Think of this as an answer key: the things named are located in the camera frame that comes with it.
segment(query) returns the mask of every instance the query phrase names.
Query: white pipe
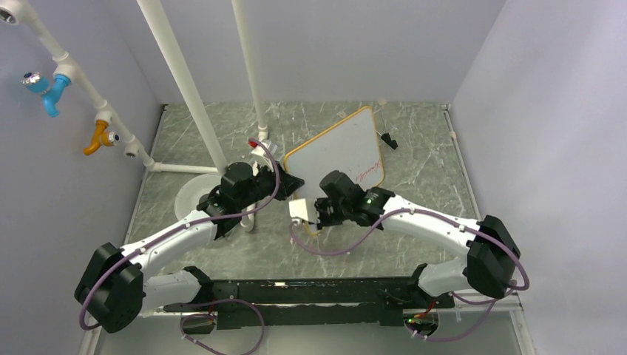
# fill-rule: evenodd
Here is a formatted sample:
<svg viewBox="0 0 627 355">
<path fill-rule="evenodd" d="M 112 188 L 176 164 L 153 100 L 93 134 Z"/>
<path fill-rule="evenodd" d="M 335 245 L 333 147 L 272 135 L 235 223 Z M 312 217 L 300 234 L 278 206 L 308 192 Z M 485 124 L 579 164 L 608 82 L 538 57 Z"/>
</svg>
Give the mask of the white pipe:
<svg viewBox="0 0 627 355">
<path fill-rule="evenodd" d="M 157 40 L 157 44 L 161 49 L 163 57 L 166 59 L 166 63 L 174 76 L 183 100 L 187 104 L 190 113 L 200 131 L 200 136 L 203 138 L 211 159 L 220 172 L 224 175 L 226 171 L 226 158 L 224 152 L 220 147 L 217 136 L 214 132 L 214 128 L 211 125 L 207 111 L 205 111 L 205 105 L 200 98 L 200 94 L 194 84 L 192 74 L 189 72 L 183 53 L 180 50 L 170 22 L 166 16 L 166 12 L 163 10 L 163 5 L 160 0 L 138 0 L 139 7 L 143 16 L 148 22 L 148 26 L 152 31 L 152 35 Z"/>
<path fill-rule="evenodd" d="M 155 163 L 152 172 L 183 172 L 187 174 L 217 174 L 217 168 L 208 166 L 174 165 Z"/>
<path fill-rule="evenodd" d="M 15 24 L 23 21 L 37 35 L 39 41 L 48 49 L 52 59 L 57 63 L 56 73 L 63 74 L 76 83 L 91 98 L 94 107 L 98 109 L 96 118 L 102 118 L 113 124 L 117 133 L 126 143 L 125 153 L 128 156 L 139 157 L 146 168 L 151 169 L 155 161 L 146 152 L 142 143 L 124 125 L 118 113 L 105 100 L 87 78 L 81 66 L 61 47 L 50 31 L 39 21 L 39 15 L 26 0 L 4 0 L 0 9 L 10 13 L 16 20 Z"/>
<path fill-rule="evenodd" d="M 259 87 L 257 86 L 257 72 L 254 68 L 253 55 L 251 53 L 251 44 L 248 40 L 248 23 L 242 9 L 241 0 L 231 0 L 233 12 L 235 13 L 235 22 L 237 23 L 237 33 L 240 35 L 240 44 L 244 53 L 244 63 L 246 64 L 246 72 L 248 73 L 248 82 L 251 86 L 253 94 L 253 102 L 255 111 L 257 111 L 257 127 L 259 128 L 259 140 L 262 141 L 268 137 L 268 124 L 265 122 L 264 111 L 259 96 Z"/>
<path fill-rule="evenodd" d="M 253 175 L 257 175 L 259 173 L 259 163 L 253 163 Z M 250 206 L 246 207 L 246 211 L 252 211 L 257 204 L 253 203 Z M 254 227 L 254 213 L 246 214 L 242 217 L 240 221 L 240 226 L 244 229 L 244 231 L 252 231 Z"/>
<path fill-rule="evenodd" d="M 48 32 L 44 24 L 39 21 L 39 17 L 35 13 L 35 18 L 30 21 L 25 21 L 30 26 L 30 29 L 37 35 L 39 41 L 46 47 L 48 52 L 52 54 L 52 58 L 60 58 L 65 53 L 65 50 L 61 48 L 61 45 L 54 39 L 54 37 Z"/>
</svg>

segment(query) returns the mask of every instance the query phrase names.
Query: vertical white pole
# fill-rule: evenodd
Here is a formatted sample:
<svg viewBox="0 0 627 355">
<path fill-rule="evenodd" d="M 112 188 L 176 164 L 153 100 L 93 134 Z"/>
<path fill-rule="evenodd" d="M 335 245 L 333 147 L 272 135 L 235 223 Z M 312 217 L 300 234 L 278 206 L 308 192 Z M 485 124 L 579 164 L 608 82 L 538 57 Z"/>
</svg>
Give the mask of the vertical white pole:
<svg viewBox="0 0 627 355">
<path fill-rule="evenodd" d="M 268 124 L 265 122 L 265 117 L 263 116 L 264 110 L 261 104 L 261 97 L 259 96 L 259 87 L 257 86 L 257 72 L 254 69 L 251 44 L 248 40 L 248 25 L 242 9 L 242 1 L 231 0 L 231 3 L 233 4 L 233 12 L 235 13 L 237 32 L 240 34 L 240 44 L 242 45 L 242 52 L 244 53 L 244 62 L 246 64 L 246 72 L 248 73 L 248 82 L 251 86 L 251 92 L 253 94 L 255 111 L 257 111 L 257 127 L 259 128 L 259 139 L 261 141 L 268 137 Z"/>
<path fill-rule="evenodd" d="M 138 4 L 143 16 L 146 18 L 146 22 L 148 22 L 152 35 L 157 40 L 163 57 L 166 59 L 166 63 L 200 131 L 200 136 L 209 150 L 217 171 L 220 175 L 224 175 L 227 167 L 224 152 L 220 147 L 214 127 L 211 125 L 207 111 L 205 111 L 203 100 L 200 98 L 200 93 L 198 93 L 192 74 L 189 72 L 183 52 L 180 50 L 161 1 L 138 0 Z"/>
</svg>

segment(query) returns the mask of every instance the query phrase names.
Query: white wall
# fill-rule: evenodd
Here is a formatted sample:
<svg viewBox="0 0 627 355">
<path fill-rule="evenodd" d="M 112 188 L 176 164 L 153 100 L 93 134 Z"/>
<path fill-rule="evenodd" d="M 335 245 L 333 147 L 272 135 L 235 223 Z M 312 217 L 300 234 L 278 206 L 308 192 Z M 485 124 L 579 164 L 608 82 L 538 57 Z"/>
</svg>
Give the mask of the white wall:
<svg viewBox="0 0 627 355">
<path fill-rule="evenodd" d="M 31 4 L 150 146 L 159 106 L 102 3 Z M 76 354 L 74 289 L 95 248 L 123 242 L 143 166 L 121 147 L 82 154 L 95 110 L 79 88 L 66 89 L 50 118 L 20 84 L 27 71 L 55 69 L 28 27 L 0 24 L 0 44 L 0 353 Z"/>
<path fill-rule="evenodd" d="M 509 0 L 453 101 L 483 213 L 532 280 L 539 354 L 624 354 L 627 3 Z"/>
<path fill-rule="evenodd" d="M 135 1 L 106 0 L 161 103 L 182 98 Z M 250 101 L 231 2 L 163 0 L 205 101 Z M 451 102 L 505 0 L 244 1 L 266 101 Z"/>
</svg>

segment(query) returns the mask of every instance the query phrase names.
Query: blue faucet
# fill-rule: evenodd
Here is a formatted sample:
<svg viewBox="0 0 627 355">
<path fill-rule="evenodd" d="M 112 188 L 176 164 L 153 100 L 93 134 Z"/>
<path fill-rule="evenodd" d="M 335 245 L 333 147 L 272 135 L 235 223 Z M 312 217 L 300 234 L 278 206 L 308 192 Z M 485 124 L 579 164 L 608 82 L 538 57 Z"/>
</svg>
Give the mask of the blue faucet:
<svg viewBox="0 0 627 355">
<path fill-rule="evenodd" d="M 24 74 L 21 83 L 35 94 L 41 94 L 41 98 L 44 101 L 44 109 L 46 109 L 50 117 L 56 117 L 59 114 L 56 104 L 61 100 L 63 90 L 65 90 L 72 81 L 65 75 L 57 74 L 55 75 L 55 83 L 48 89 L 50 83 L 44 76 L 38 72 L 27 72 Z"/>
<path fill-rule="evenodd" d="M 48 112 L 50 117 L 58 116 L 59 112 L 57 110 L 56 104 L 61 100 L 61 95 L 63 95 L 63 90 L 70 85 L 72 81 L 70 78 L 65 75 L 57 74 L 55 75 L 55 83 L 52 87 L 41 96 L 44 100 L 44 109 Z"/>
</svg>

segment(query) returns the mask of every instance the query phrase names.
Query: red handwriting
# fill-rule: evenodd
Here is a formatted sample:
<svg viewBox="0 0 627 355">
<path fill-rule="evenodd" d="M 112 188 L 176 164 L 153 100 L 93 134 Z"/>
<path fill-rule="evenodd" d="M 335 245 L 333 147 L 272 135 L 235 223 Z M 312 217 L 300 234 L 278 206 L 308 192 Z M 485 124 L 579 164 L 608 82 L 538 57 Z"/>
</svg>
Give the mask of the red handwriting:
<svg viewBox="0 0 627 355">
<path fill-rule="evenodd" d="M 370 168 L 368 168 L 368 170 L 366 170 L 365 172 L 357 175 L 357 179 L 355 179 L 356 182 L 357 183 L 361 183 L 370 173 L 377 172 L 381 167 L 382 167 L 381 166 L 381 161 L 377 160 L 374 165 L 372 165 Z"/>
</svg>

